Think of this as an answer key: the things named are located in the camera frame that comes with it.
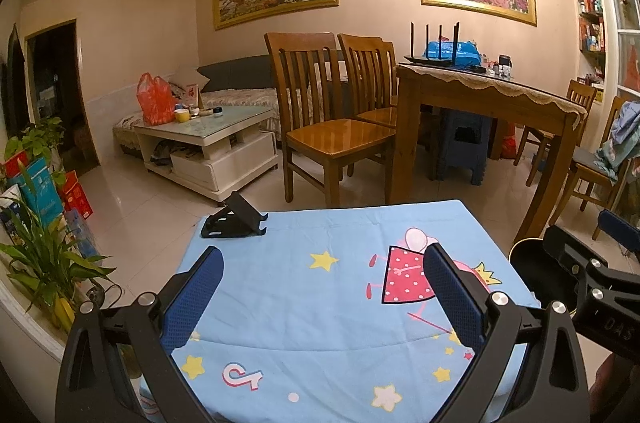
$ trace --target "doorway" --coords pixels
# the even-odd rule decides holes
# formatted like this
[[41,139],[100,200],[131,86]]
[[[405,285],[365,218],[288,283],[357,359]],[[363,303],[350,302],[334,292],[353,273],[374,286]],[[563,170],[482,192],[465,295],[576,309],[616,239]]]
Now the doorway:
[[60,158],[80,176],[98,166],[78,72],[76,22],[54,26],[27,39],[30,90],[36,121],[58,116],[65,128]]

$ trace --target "yellow cup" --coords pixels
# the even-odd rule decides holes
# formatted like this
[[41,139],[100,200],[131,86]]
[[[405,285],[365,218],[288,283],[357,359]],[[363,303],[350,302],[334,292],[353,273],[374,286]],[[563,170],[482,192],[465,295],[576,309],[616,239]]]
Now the yellow cup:
[[188,121],[190,117],[188,109],[176,109],[174,112],[175,112],[175,119],[181,124]]

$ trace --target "white coffee table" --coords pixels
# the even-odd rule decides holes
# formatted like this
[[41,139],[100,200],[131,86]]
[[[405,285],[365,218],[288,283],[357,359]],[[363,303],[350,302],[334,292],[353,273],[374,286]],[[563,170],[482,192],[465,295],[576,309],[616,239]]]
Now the white coffee table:
[[[217,202],[277,165],[275,135],[258,124],[273,116],[263,107],[226,106],[218,118],[201,116],[180,124],[134,127],[148,170]],[[202,155],[172,154],[174,165],[151,161],[162,140],[202,148]]]

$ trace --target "yellow star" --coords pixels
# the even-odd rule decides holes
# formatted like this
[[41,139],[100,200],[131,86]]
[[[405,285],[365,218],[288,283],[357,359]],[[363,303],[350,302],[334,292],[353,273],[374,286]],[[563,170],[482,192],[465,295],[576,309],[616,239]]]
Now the yellow star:
[[460,339],[458,338],[458,335],[453,329],[451,330],[451,334],[449,335],[449,340],[451,340],[452,342],[456,342],[458,345],[462,345]]
[[478,264],[478,266],[475,267],[475,270],[476,272],[478,272],[478,275],[482,277],[482,280],[484,280],[487,286],[502,284],[501,281],[499,281],[497,278],[494,278],[492,276],[494,272],[484,269],[484,262],[481,262],[480,264]]
[[396,408],[396,403],[402,401],[402,396],[396,392],[396,387],[394,387],[393,383],[386,387],[374,387],[373,394],[376,397],[371,402],[371,406],[382,407],[387,412],[392,412]]
[[442,383],[443,381],[451,381],[451,378],[449,377],[450,372],[450,369],[443,369],[442,367],[438,367],[438,370],[431,374],[436,377],[438,383]]
[[330,256],[328,251],[321,254],[312,253],[311,257],[314,258],[314,263],[309,268],[324,268],[327,271],[331,271],[331,265],[340,260]]
[[201,374],[204,374],[204,367],[202,366],[202,358],[194,358],[193,356],[187,356],[187,363],[181,368],[189,376],[189,379],[196,379]]

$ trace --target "cartoon tablecloth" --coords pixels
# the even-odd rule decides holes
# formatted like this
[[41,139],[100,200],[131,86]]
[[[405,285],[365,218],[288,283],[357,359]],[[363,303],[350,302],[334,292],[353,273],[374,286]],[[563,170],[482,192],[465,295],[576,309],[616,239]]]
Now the cartoon tablecloth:
[[[488,291],[539,305],[459,201],[272,212],[266,235],[243,239],[201,239],[203,222],[177,271],[209,245],[225,271],[172,356],[210,413],[234,423],[429,422],[474,355],[422,272],[432,239]],[[486,421],[523,353],[511,356]],[[160,421],[144,381],[140,392]]]

